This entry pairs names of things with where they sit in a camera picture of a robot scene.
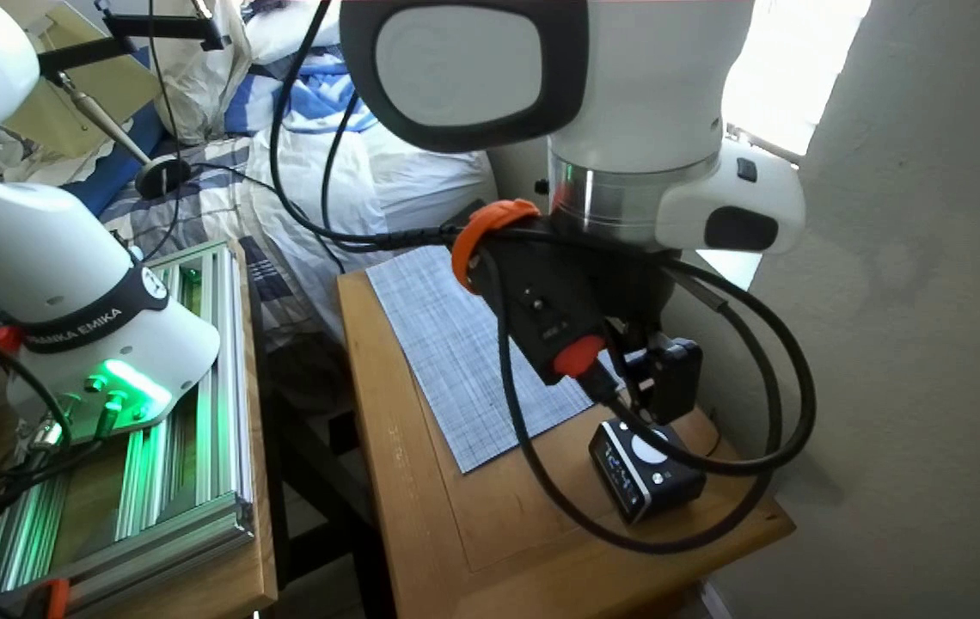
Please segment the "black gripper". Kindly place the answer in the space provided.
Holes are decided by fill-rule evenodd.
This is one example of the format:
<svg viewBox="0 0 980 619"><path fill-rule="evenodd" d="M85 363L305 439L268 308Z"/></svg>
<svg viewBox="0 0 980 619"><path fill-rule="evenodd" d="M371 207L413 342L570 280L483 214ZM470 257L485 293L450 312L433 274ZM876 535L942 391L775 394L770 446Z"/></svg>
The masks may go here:
<svg viewBox="0 0 980 619"><path fill-rule="evenodd" d="M477 245L477 296L543 385L574 377L605 401L616 377L601 355L637 350L662 331L672 282L641 248L530 225Z"/></svg>

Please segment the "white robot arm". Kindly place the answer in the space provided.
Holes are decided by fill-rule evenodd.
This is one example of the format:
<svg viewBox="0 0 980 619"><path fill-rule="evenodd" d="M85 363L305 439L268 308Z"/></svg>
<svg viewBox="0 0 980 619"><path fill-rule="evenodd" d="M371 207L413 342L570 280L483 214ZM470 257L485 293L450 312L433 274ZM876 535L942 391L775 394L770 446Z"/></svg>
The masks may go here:
<svg viewBox="0 0 980 619"><path fill-rule="evenodd" d="M794 167L736 146L723 95L752 0L345 0L350 80L429 152L541 136L550 204L483 207L456 280L492 301L543 382L583 377L658 250L783 250Z"/></svg>

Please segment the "aluminium rail robot base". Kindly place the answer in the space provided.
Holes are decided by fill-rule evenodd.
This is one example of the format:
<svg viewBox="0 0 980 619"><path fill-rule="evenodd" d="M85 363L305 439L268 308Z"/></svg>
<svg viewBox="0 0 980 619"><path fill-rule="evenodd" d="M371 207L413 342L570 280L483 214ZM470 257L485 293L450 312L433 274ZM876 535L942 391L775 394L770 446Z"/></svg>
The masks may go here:
<svg viewBox="0 0 980 619"><path fill-rule="evenodd" d="M65 578L70 619L215 619L255 609L255 399L245 265L209 241L154 272L219 331L219 358L154 426L0 512L0 606Z"/></svg>

